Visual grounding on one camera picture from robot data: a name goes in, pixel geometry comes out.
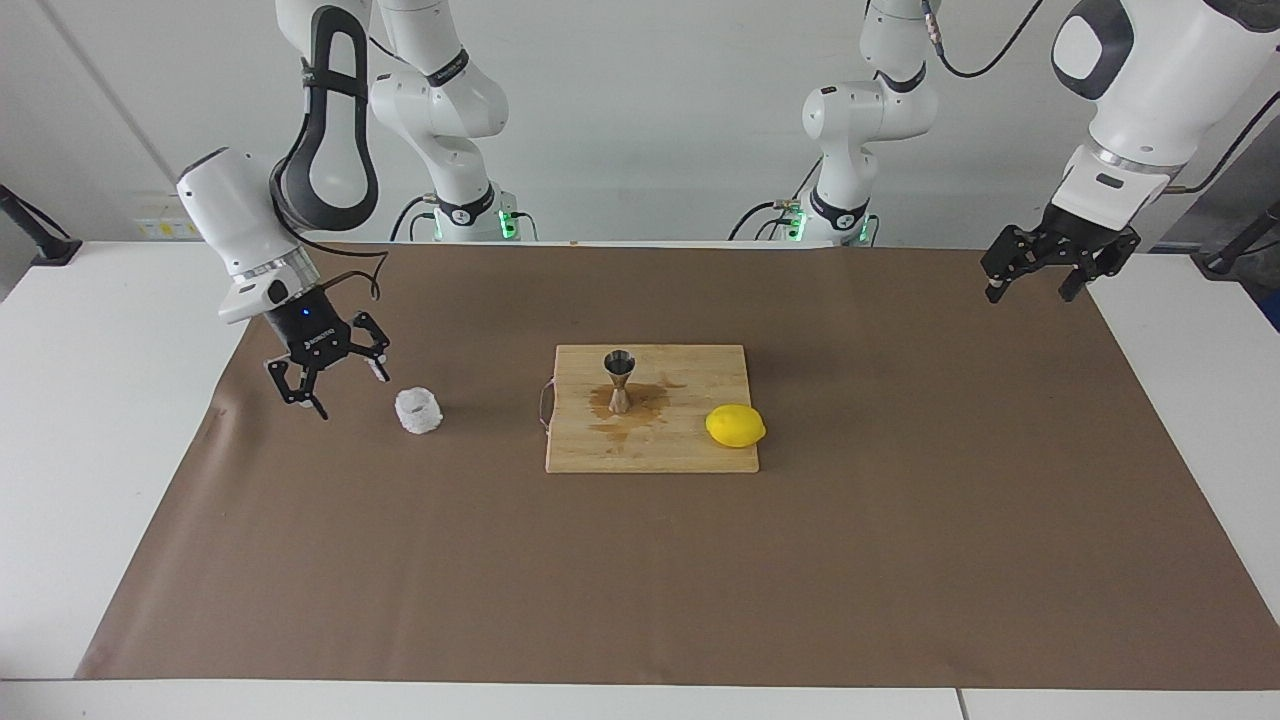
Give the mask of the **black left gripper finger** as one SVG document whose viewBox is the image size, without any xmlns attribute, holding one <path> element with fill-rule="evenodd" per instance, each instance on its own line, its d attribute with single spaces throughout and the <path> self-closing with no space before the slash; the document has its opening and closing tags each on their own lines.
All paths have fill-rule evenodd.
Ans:
<svg viewBox="0 0 1280 720">
<path fill-rule="evenodd" d="M 1060 284 L 1060 299 L 1073 302 L 1093 281 L 1115 277 L 1133 255 L 1132 250 L 1103 250 L 1096 256 L 1087 254 Z"/>
<path fill-rule="evenodd" d="M 1044 265 L 1039 254 L 1041 241 L 1042 233 L 1018 225 L 1006 225 L 1001 231 L 980 259 L 988 282 L 986 297 L 991 304 L 998 304 L 1014 281 Z"/>
</svg>

